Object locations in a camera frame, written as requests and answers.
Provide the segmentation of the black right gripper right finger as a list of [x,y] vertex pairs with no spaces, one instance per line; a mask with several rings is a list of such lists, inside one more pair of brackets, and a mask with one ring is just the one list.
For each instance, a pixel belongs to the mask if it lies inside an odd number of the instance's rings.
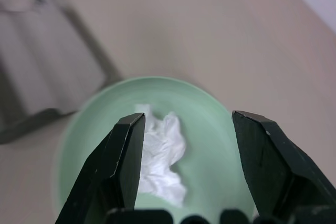
[[232,113],[241,165],[259,214],[288,219],[299,207],[335,206],[335,188],[316,163],[262,115]]

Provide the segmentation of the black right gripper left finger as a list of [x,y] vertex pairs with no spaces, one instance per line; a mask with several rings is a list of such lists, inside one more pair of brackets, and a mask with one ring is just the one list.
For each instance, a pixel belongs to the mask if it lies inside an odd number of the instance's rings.
[[134,209],[140,180],[144,113],[121,118],[84,162],[56,223],[102,223],[112,209]]

